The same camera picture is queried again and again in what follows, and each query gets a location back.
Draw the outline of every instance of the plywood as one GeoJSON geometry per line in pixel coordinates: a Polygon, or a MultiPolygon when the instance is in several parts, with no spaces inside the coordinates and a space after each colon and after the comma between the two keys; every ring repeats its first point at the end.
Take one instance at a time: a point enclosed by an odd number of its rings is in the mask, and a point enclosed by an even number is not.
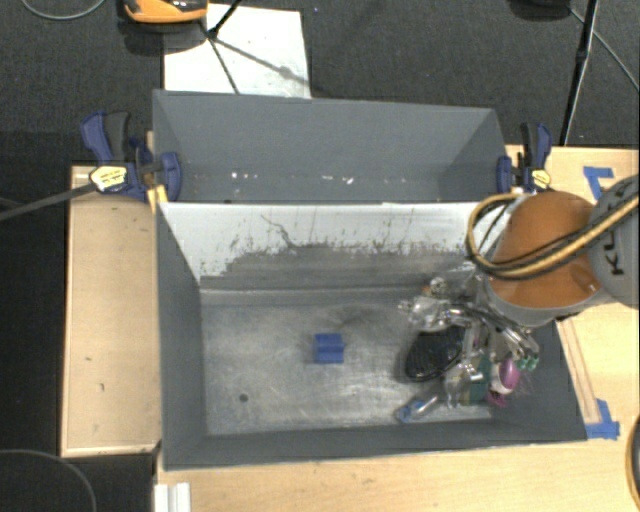
{"type": "MultiPolygon", "coordinates": [[[[73,186],[87,182],[74,168],[73,186]]],[[[160,439],[148,205],[93,193],[69,214],[61,453],[152,450],[160,439]]]]}
{"type": "MultiPolygon", "coordinates": [[[[554,188],[593,201],[585,165],[611,167],[620,179],[637,172],[638,152],[556,148],[547,165],[554,188]]],[[[74,185],[86,171],[74,169],[74,185]]],[[[119,197],[74,200],[69,237],[63,455],[148,451],[160,438],[150,210],[119,197]]],[[[189,481],[196,512],[635,510],[624,450],[639,412],[638,313],[608,305],[573,322],[593,393],[621,423],[618,441],[160,472],[158,479],[189,481]]],[[[578,364],[576,373],[585,369],[578,364]]]]}

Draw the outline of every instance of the dark carpet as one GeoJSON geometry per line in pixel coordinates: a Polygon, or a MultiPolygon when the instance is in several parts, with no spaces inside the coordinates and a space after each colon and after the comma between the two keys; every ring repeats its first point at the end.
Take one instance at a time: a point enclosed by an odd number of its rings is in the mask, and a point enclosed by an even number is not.
{"type": "MultiPolygon", "coordinates": [[[[31,0],[53,14],[92,3],[31,0]]],[[[596,29],[637,81],[640,3],[601,4],[596,29]]],[[[507,142],[520,141],[522,121],[544,122],[558,141],[582,30],[573,16],[542,16],[524,0],[246,5],[302,12],[316,97],[492,107],[507,142]]],[[[584,14],[586,0],[572,5],[584,14]]],[[[78,133],[91,112],[126,110],[132,133],[151,127],[161,39],[124,23],[120,9],[107,0],[86,18],[52,22],[19,0],[1,3],[0,197],[26,202],[65,190],[72,162],[92,159],[78,133]]],[[[569,143],[638,145],[638,94],[598,41],[569,143]]],[[[0,449],[57,452],[65,212],[58,206],[0,224],[0,449]]],[[[79,468],[99,510],[148,509],[150,457],[98,458],[79,468]]],[[[11,471],[0,466],[0,475],[11,471]]]]}

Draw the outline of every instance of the blue block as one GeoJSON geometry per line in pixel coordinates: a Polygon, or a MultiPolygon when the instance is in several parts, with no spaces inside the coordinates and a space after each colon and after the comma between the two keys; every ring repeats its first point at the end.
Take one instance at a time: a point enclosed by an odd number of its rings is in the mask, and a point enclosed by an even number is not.
{"type": "Polygon", "coordinates": [[[320,333],[313,336],[313,362],[335,364],[344,362],[344,342],[338,333],[320,333]]]}

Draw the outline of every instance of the yellow label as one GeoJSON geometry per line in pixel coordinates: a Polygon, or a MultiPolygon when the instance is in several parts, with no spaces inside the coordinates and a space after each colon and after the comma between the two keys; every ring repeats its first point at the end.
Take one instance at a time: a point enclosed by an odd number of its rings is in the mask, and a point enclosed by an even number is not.
{"type": "Polygon", "coordinates": [[[127,183],[127,168],[103,165],[93,171],[89,177],[98,190],[104,192],[108,188],[127,183]]]}
{"type": "Polygon", "coordinates": [[[535,184],[540,188],[547,188],[551,184],[551,176],[544,169],[536,169],[531,173],[535,184]]]}

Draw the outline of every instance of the stain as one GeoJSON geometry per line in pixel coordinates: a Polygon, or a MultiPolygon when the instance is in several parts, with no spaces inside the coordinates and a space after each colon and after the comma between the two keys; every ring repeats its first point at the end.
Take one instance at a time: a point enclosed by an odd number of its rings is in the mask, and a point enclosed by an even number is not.
{"type": "Polygon", "coordinates": [[[284,243],[287,244],[288,248],[295,249],[295,248],[299,247],[297,244],[293,243],[293,241],[291,240],[291,237],[289,236],[289,232],[284,228],[284,226],[282,224],[278,224],[277,222],[273,222],[272,220],[267,219],[264,215],[261,215],[260,217],[262,217],[262,219],[267,224],[269,224],[270,226],[273,226],[274,228],[276,228],[278,230],[278,232],[280,233],[280,236],[284,240],[284,243]]]}

